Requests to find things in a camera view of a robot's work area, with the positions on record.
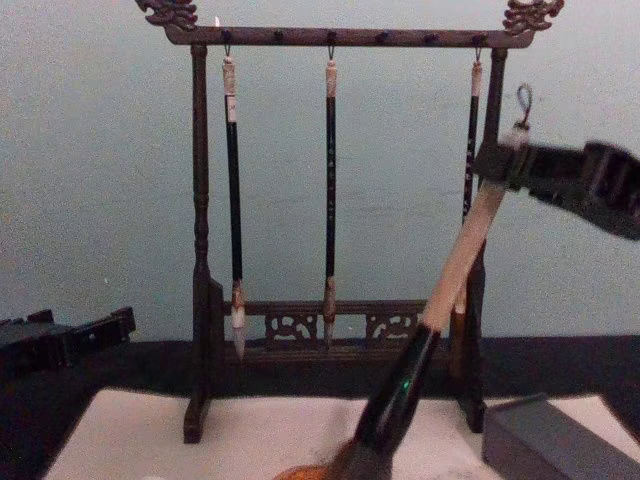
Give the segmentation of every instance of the wooden brush stand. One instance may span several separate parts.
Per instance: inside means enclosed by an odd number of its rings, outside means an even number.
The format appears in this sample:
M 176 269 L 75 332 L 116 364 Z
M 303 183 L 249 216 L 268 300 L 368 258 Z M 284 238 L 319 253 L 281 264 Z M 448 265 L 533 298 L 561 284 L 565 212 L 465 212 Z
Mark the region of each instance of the wooden brush stand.
M 212 396 L 233 394 L 229 379 L 259 376 L 265 369 L 295 378 L 309 365 L 357 372 L 362 365 L 389 364 L 399 353 L 403 338 L 411 335 L 425 299 L 339 301 L 341 315 L 358 315 L 364 320 L 362 339 L 334 340 L 327 349 L 318 337 L 322 301 L 247 302 L 249 320 L 258 317 L 265 324 L 261 342 L 249 342 L 242 364 L 231 342 L 224 339 L 225 318 L 231 306 L 224 301 L 222 286 L 213 280 L 207 263 L 209 201 L 209 158 L 207 145 L 206 56 L 209 45 L 262 45 L 338 47 L 485 48 L 491 50 L 491 73 L 483 141 L 498 138 L 502 84 L 507 53 L 526 48 L 537 30 L 550 27 L 563 1 L 525 4 L 511 0 L 506 11 L 505 30 L 374 30 L 326 28 L 251 28 L 197 26 L 191 0 L 136 0 L 152 12 L 147 20 L 162 26 L 176 45 L 189 45 L 193 60 L 193 175 L 195 206 L 195 253 L 193 273 L 193 374 L 194 386 L 184 420 L 184 441 L 199 442 L 208 402 Z M 482 429 L 484 402 L 481 377 L 481 313 L 485 269 L 481 254 L 469 276 L 465 314 L 452 318 L 448 344 L 434 358 L 434 365 L 448 375 L 451 392 L 464 410 L 469 427 Z M 327 386 L 327 394 L 339 395 Z

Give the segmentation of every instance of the carved dragon finial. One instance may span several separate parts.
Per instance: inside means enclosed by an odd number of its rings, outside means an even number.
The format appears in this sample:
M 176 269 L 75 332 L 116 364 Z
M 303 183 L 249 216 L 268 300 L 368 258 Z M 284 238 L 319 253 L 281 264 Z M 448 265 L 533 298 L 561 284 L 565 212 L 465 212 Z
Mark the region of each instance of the carved dragon finial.
M 151 25 L 166 26 L 175 25 L 181 30 L 190 31 L 196 28 L 198 16 L 194 15 L 195 5 L 190 5 L 192 0 L 136 0 L 138 7 L 143 12 L 148 8 L 153 10 L 152 15 L 145 18 Z
M 539 31 L 551 27 L 546 16 L 555 17 L 564 7 L 564 0 L 533 0 L 524 3 L 519 0 L 509 0 L 509 10 L 504 12 L 506 20 L 502 22 L 509 35 L 520 35 L 527 30 Z

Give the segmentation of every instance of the paper sheet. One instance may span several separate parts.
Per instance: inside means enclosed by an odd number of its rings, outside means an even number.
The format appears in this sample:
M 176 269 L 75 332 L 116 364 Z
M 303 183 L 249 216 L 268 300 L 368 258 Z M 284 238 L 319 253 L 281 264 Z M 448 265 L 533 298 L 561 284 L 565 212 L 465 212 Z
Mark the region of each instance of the paper sheet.
M 271 480 L 326 462 L 353 433 L 364 400 L 214 400 L 200 444 L 182 443 L 188 400 L 117 390 L 93 399 L 47 480 Z M 598 397 L 552 402 L 630 457 L 640 447 Z M 394 480 L 495 480 L 482 436 L 452 400 L 423 400 L 394 458 Z

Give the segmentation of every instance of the carved wooden panel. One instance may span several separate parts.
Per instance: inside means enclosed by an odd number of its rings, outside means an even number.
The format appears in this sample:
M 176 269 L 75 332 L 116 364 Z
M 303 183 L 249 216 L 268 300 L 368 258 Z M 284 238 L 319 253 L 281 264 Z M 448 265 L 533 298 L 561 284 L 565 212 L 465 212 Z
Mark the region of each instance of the carved wooden panel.
M 367 347 L 395 347 L 409 338 L 418 326 L 418 314 L 368 314 L 365 344 Z
M 285 345 L 300 348 L 315 348 L 318 345 L 318 315 L 266 314 L 264 326 L 266 348 L 269 350 Z

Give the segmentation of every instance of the light blue wall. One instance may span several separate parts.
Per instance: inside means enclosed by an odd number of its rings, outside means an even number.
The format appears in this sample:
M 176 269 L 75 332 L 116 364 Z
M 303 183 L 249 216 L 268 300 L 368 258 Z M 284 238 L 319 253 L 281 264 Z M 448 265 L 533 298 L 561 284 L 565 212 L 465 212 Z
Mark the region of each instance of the light blue wall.
M 506 2 L 199 3 L 201 24 L 500 28 Z M 0 18 L 0 318 L 52 308 L 82 323 L 132 305 L 136 339 L 189 338 L 188 48 L 133 0 L 4 0 Z M 527 81 L 533 141 L 597 138 L 640 155 L 638 18 L 637 0 L 568 0 L 509 56 L 503 131 Z M 248 297 L 320 299 L 327 53 L 233 55 Z M 209 258 L 229 292 L 222 57 L 210 49 Z M 336 60 L 338 298 L 424 297 L 459 224 L 472 52 L 336 49 Z M 640 334 L 636 244 L 510 194 L 486 258 L 488 336 Z

